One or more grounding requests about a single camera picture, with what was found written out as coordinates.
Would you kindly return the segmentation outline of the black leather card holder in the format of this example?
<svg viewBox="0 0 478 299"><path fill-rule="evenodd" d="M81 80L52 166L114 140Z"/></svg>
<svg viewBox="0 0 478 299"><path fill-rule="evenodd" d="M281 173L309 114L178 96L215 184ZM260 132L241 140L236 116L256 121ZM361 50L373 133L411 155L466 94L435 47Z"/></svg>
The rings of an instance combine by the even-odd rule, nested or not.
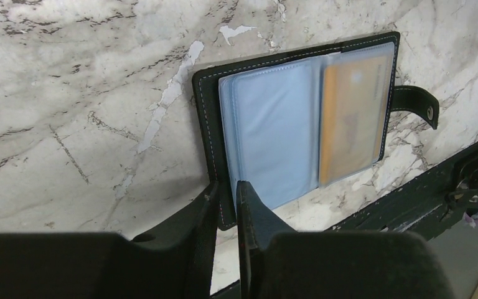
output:
<svg viewBox="0 0 478 299"><path fill-rule="evenodd" d="M237 60L193 74L209 178L219 185L220 230L237 223L239 181L250 182L270 209L323 187L319 185L319 160L324 71L337 58L392 56L385 127L376 162L384 156L393 112L410 112L431 128L438 127L435 96L421 87L395 85L399 46L400 33L390 31Z"/></svg>

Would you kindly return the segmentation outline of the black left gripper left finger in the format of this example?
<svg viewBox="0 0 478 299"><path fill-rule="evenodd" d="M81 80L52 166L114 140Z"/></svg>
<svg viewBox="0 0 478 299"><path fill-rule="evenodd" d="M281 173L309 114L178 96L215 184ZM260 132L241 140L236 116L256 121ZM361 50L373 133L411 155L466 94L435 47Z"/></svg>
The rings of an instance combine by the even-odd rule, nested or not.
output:
<svg viewBox="0 0 478 299"><path fill-rule="evenodd" d="M152 229L0 234L0 298L208 298L218 183Z"/></svg>

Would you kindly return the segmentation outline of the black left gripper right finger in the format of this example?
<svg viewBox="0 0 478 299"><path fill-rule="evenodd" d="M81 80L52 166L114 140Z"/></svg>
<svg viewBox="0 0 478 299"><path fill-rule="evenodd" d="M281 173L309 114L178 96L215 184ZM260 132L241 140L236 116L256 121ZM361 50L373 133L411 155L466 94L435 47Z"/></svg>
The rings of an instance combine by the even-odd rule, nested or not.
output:
<svg viewBox="0 0 478 299"><path fill-rule="evenodd" d="M237 184L242 298L452 298L420 236L410 232L299 232Z"/></svg>

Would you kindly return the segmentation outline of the gold credit card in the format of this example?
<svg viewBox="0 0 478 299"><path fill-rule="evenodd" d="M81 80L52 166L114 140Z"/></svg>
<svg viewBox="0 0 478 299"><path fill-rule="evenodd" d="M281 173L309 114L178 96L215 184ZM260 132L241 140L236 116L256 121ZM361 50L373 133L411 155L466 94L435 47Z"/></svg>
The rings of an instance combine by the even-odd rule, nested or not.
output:
<svg viewBox="0 0 478 299"><path fill-rule="evenodd" d="M340 57L324 71L319 185L369 168L380 155L390 54Z"/></svg>

